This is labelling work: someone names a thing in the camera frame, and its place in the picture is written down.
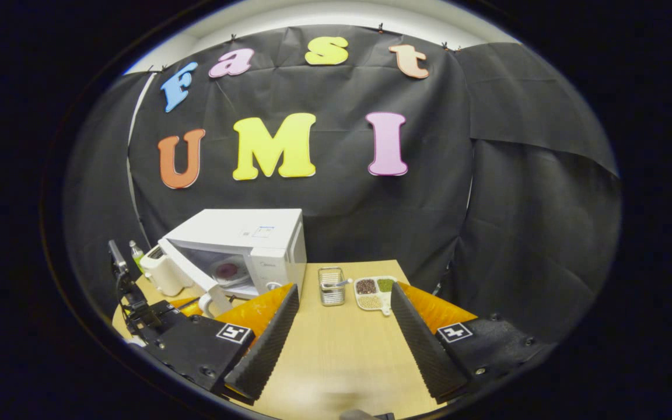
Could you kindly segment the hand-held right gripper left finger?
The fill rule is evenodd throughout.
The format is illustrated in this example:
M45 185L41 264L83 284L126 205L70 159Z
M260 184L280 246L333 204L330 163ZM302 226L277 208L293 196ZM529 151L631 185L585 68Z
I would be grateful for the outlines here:
M165 300L146 306L138 316L139 345L200 388L253 404L299 309L297 285L269 290L213 319L180 307Z

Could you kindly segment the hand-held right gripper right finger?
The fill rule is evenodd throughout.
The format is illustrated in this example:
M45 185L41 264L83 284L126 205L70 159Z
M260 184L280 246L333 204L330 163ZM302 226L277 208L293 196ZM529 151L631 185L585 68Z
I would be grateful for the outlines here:
M403 282L393 285L390 306L437 403L467 405L487 396L555 348L499 314L477 317Z

